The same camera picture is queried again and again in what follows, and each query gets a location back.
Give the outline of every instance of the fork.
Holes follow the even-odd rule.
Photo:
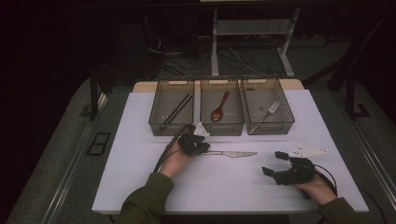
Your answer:
[[[279,105],[280,105],[279,101],[274,101],[274,103],[268,109],[268,111],[264,115],[264,117],[262,117],[262,119],[259,120],[258,124],[256,124],[256,126],[254,128],[252,128],[248,133],[254,133],[254,131],[256,131],[256,129],[260,127],[260,123],[263,122],[267,118],[268,115],[272,115],[272,114],[274,114],[276,112],[276,110],[279,107]]]

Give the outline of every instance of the red spoon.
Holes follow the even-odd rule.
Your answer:
[[[229,91],[224,92],[223,99],[221,100],[221,104],[217,109],[212,112],[211,119],[213,122],[218,122],[222,117],[222,106],[224,105],[225,101],[227,100],[228,95],[230,95]]]

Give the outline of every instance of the table knife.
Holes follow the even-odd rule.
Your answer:
[[[222,155],[228,156],[230,158],[253,156],[257,152],[242,152],[242,151],[207,151],[202,153],[202,155]]]

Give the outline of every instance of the floor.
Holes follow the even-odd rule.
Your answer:
[[[166,60],[158,64],[158,78],[210,75],[210,45],[207,45],[206,38],[202,37],[203,46],[197,57],[186,57],[176,49],[168,51]],[[337,61],[349,45],[348,42],[332,42],[324,46],[325,40],[323,36],[303,36],[291,40],[288,57],[295,72],[294,78],[305,80],[313,76]],[[288,78],[276,54],[276,47],[281,42],[279,36],[246,37],[237,41],[223,38],[219,41],[219,73],[243,75],[260,72],[272,77]],[[388,178],[396,178],[396,164],[393,162],[396,156],[396,127],[359,84],[356,103],[363,104],[370,117],[351,120],[344,109],[345,88],[328,91],[326,87],[331,76],[329,74],[304,87],[311,91],[334,143],[361,188],[361,194],[370,209],[365,216],[382,223],[383,212],[388,223],[396,223],[395,201],[394,198],[389,199],[394,195],[395,188],[391,181],[387,182]],[[117,219],[117,216],[95,213],[91,208],[131,89],[132,86],[121,83],[114,87],[112,93],[102,95],[99,114],[90,121],[89,80],[81,83],[8,223],[111,223],[111,219]],[[97,133],[110,133],[104,154],[86,155]],[[318,214],[289,215],[291,224],[314,224],[319,219]],[[231,221],[222,219],[218,223]],[[265,222],[257,217],[249,223]]]

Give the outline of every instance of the green sleeve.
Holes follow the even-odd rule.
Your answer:
[[[132,192],[122,205],[117,224],[160,223],[174,184],[162,174],[150,174],[146,185]]]
[[[318,210],[328,224],[374,224],[362,214],[356,213],[344,198],[323,204]]]

